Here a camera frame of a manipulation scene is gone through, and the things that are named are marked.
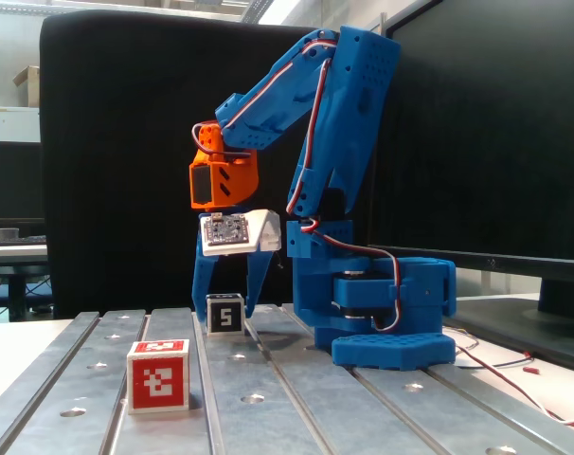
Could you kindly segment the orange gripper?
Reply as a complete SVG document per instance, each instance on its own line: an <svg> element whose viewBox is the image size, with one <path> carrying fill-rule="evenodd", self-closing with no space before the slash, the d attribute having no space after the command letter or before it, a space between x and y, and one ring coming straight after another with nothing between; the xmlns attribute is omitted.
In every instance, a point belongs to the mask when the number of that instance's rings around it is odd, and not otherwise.
<svg viewBox="0 0 574 455"><path fill-rule="evenodd" d="M228 151L216 121L195 123L191 134L197 152L188 167L190 203L193 209L218 211L239 205L254 194L259 184L256 150ZM247 255L245 317L249 319L260 298L273 251ZM203 254L197 240L191 297L200 322L206 321L206 295L218 256Z"/></svg>

